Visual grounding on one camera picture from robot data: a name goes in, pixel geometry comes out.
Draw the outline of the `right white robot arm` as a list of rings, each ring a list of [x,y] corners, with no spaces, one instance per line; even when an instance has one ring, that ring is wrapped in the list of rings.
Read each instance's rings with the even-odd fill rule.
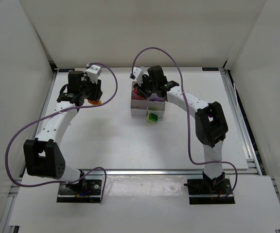
[[[222,146],[228,125],[222,106],[218,102],[209,103],[185,92],[182,85],[168,81],[161,66],[150,67],[147,74],[141,68],[134,67],[131,78],[136,80],[134,92],[148,99],[153,94],[172,103],[187,112],[187,119],[195,120],[195,134],[203,145],[203,179],[211,190],[225,180],[222,166]]]

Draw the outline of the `yellow oval printed lego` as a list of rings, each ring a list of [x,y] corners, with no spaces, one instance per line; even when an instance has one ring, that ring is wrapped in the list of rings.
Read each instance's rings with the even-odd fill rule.
[[[101,100],[87,100],[89,104],[94,105],[94,106],[98,106],[102,104]]]

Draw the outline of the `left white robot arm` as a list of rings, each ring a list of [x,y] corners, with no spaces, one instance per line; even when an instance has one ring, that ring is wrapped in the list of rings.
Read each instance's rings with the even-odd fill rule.
[[[101,67],[92,65],[85,71],[70,71],[68,83],[59,92],[55,105],[55,116],[50,117],[45,127],[33,139],[23,145],[27,173],[30,176],[52,178],[65,182],[66,187],[82,193],[87,187],[81,179],[83,171],[68,166],[59,148],[62,138],[72,119],[85,100],[100,103],[102,96]]]

